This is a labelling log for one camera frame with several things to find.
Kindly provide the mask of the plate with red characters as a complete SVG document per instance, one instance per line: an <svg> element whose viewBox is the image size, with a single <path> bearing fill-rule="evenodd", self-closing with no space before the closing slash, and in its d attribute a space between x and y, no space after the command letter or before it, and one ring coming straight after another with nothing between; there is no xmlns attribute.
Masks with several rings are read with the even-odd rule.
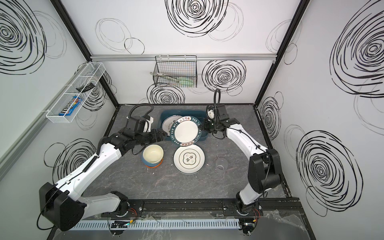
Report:
<svg viewBox="0 0 384 240"><path fill-rule="evenodd" d="M168 118L166 118L163 123L162 123L162 129L168 134L170 135L170 130L171 130L171 127L172 125L178 120L180 119L182 116L180 115L173 115L173 116L170 116Z"/></svg>

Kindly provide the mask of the plate with dark lettered rim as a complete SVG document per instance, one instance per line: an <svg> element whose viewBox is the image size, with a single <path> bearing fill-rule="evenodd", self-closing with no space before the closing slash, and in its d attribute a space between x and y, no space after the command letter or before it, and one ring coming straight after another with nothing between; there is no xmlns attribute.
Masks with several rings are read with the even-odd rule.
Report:
<svg viewBox="0 0 384 240"><path fill-rule="evenodd" d="M176 120L170 129L171 141L180 146L187 147L195 144L202 136L202 123L193 116L185 116Z"/></svg>

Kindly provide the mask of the plate with clover emblem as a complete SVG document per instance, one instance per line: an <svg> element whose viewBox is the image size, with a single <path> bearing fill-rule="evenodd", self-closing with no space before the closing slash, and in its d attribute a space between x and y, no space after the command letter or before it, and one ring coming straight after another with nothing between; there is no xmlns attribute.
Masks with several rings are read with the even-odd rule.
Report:
<svg viewBox="0 0 384 240"><path fill-rule="evenodd" d="M174 166L187 175L199 172L205 165L205 154L197 145L179 147L174 153Z"/></svg>

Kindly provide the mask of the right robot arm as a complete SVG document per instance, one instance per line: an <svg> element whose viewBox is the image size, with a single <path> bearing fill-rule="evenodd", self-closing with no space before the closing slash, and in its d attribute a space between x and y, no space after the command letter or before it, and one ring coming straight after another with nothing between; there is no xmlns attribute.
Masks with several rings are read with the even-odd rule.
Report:
<svg viewBox="0 0 384 240"><path fill-rule="evenodd" d="M260 145L236 119L215 122L205 118L202 130L210 134L223 133L249 158L248 183L236 195L237 211L246 215L258 208L258 200L282 182L280 156L275 149Z"/></svg>

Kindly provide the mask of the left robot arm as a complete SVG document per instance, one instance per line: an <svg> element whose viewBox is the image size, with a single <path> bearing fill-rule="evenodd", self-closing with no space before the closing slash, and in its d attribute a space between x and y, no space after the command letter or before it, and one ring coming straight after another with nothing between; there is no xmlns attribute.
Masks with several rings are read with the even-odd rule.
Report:
<svg viewBox="0 0 384 240"><path fill-rule="evenodd" d="M164 141L168 134L159 129L133 132L126 128L101 138L96 152L73 172L55 184L45 183L39 190L40 214L61 231L72 229L83 219L112 213L124 217L130 210L128 198L112 191L106 195L83 197L88 186L112 163L136 146L146 147Z"/></svg>

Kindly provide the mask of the teal plastic bin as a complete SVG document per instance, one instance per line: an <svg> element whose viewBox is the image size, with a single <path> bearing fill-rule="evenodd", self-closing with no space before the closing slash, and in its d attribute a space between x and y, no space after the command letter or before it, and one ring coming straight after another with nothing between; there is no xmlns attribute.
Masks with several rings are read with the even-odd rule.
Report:
<svg viewBox="0 0 384 240"><path fill-rule="evenodd" d="M160 121L159 121L159 126L162 128L162 123L163 121L170 117L170 116L173 116L173 115L180 115L182 117L185 117L185 116L193 116L197 119L199 119L203 125L204 123L204 119L206 117L206 113L201 111L201 110L165 110L161 113L160 115ZM207 132L204 132L202 130L202 136L201 138L197 141L204 141L206 138L208 137L208 133ZM171 141L170 139L170 135L168 135L166 137L166 141Z"/></svg>

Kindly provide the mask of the cream bowl on stack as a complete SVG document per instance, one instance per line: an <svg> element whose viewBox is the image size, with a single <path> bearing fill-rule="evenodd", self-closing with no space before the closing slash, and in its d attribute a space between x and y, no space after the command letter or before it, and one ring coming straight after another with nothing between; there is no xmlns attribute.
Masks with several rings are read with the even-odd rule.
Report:
<svg viewBox="0 0 384 240"><path fill-rule="evenodd" d="M146 160L151 163L163 160L164 150L159 145L150 145L146 147L143 151L143 160Z"/></svg>

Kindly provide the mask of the orange bowl under stack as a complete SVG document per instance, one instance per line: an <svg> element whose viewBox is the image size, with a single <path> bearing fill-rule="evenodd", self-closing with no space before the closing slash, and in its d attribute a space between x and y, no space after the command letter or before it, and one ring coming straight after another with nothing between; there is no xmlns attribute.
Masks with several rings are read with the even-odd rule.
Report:
<svg viewBox="0 0 384 240"><path fill-rule="evenodd" d="M160 160L160 161L157 161L155 163L151 163L151 162L148 162L146 160L142 160L143 164L147 167L147 168L157 168L159 165L161 165L163 163L163 160Z"/></svg>

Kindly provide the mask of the clear glass near front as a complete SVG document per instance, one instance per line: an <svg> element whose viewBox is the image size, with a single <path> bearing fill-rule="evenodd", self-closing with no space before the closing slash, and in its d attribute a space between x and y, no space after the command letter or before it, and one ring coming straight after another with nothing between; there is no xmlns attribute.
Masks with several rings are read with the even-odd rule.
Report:
<svg viewBox="0 0 384 240"><path fill-rule="evenodd" d="M215 162L216 171L218 173L224 173L228 168L228 161L224 158L218 158Z"/></svg>

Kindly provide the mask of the green item in basket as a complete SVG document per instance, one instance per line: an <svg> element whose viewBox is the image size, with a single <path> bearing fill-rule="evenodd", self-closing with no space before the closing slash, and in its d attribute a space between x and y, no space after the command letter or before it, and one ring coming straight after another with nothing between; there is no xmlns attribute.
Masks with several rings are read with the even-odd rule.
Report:
<svg viewBox="0 0 384 240"><path fill-rule="evenodd" d="M195 78L194 77L178 77L179 83L183 86L194 86Z"/></svg>

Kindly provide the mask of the metal tongs in basket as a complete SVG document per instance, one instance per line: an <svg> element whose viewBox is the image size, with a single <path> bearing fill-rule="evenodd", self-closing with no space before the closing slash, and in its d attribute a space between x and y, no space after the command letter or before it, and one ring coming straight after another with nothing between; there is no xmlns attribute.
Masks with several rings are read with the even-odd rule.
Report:
<svg viewBox="0 0 384 240"><path fill-rule="evenodd" d="M176 83L179 83L180 80L175 78L175 77L172 77L172 76L169 76L169 75L165 75L165 74L162 74L162 73L154 73L154 72L150 72L150 74L153 76L153 77L159 77L159 78L163 78L163 79L166 79L166 80L169 80L169 81L172 81L172 82L176 82Z"/></svg>

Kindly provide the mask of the blue candy packet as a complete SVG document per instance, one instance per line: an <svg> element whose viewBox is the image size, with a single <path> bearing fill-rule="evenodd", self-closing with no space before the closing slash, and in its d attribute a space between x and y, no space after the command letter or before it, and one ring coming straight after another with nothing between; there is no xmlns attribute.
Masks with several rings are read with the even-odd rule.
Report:
<svg viewBox="0 0 384 240"><path fill-rule="evenodd" d="M82 103L82 99L80 97L72 97L68 104L63 108L63 110L59 113L59 116L70 116L73 111Z"/></svg>

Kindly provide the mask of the black front rail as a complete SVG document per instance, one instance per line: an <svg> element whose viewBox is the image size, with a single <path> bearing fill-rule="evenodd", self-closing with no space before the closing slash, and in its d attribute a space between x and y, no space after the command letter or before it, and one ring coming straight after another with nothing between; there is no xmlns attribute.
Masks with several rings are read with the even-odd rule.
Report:
<svg viewBox="0 0 384 240"><path fill-rule="evenodd" d="M128 200L115 194L80 198L77 201L65 196L63 200L55 200L53 206L60 220L73 222L104 213L114 216L131 213L133 217L140 217L150 212L212 212L225 217L242 218L259 216L264 211L302 208L298 198L261 199L245 206L238 199Z"/></svg>

